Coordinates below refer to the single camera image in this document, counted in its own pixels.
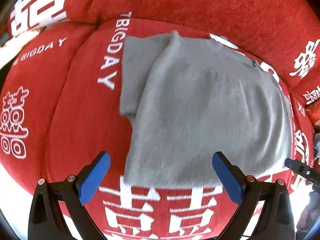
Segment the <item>person's right hand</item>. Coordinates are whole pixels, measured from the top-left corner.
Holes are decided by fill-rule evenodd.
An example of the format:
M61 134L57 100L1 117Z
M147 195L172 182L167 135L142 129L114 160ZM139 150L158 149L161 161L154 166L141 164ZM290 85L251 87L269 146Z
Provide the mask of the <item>person's right hand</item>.
M303 210L297 224L297 232L305 235L311 230L319 217L319 193L313 191L309 196L310 202Z

